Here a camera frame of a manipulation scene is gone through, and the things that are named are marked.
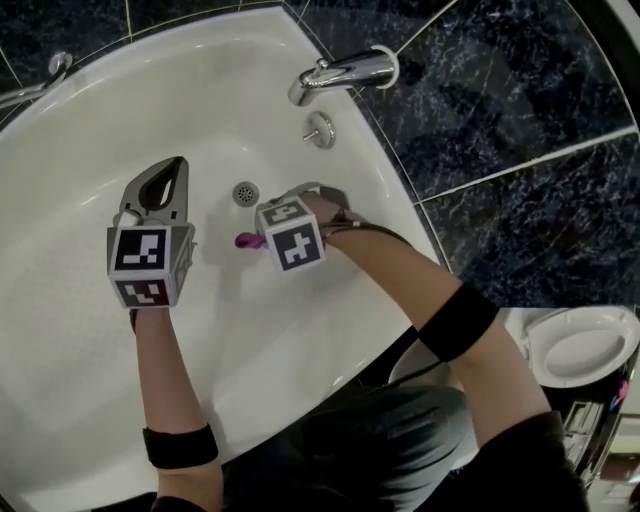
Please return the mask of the person's right hand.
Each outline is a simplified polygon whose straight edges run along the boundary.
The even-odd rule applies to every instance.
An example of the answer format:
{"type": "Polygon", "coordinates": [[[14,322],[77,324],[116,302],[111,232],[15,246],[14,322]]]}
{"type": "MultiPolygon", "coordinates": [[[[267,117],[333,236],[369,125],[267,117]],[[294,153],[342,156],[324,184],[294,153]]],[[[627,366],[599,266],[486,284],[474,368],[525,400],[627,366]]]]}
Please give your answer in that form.
{"type": "Polygon", "coordinates": [[[314,214],[321,237],[325,240],[333,231],[332,225],[337,222],[337,218],[344,217],[344,209],[316,192],[304,192],[300,198],[314,214]]]}

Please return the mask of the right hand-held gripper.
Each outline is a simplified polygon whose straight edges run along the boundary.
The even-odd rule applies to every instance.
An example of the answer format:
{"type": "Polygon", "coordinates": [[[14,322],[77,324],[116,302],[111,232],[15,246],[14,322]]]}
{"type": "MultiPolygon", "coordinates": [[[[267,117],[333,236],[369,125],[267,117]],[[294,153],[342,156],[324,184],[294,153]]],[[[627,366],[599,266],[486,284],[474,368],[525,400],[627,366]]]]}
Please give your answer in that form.
{"type": "Polygon", "coordinates": [[[349,206],[342,190],[308,182],[256,208],[256,231],[264,238],[276,270],[281,274],[306,270],[325,261],[318,221],[300,198],[309,191],[341,207],[349,206]]]}

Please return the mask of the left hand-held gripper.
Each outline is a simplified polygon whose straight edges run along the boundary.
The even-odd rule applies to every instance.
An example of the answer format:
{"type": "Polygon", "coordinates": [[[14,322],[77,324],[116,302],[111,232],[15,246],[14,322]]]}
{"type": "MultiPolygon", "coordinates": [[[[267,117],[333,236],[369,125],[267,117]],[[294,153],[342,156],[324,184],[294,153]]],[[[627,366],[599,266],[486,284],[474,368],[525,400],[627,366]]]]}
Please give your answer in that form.
{"type": "Polygon", "coordinates": [[[195,247],[195,226],[185,222],[188,189],[183,156],[153,164],[126,186],[107,229],[107,275],[124,308],[177,305],[195,247]]]}

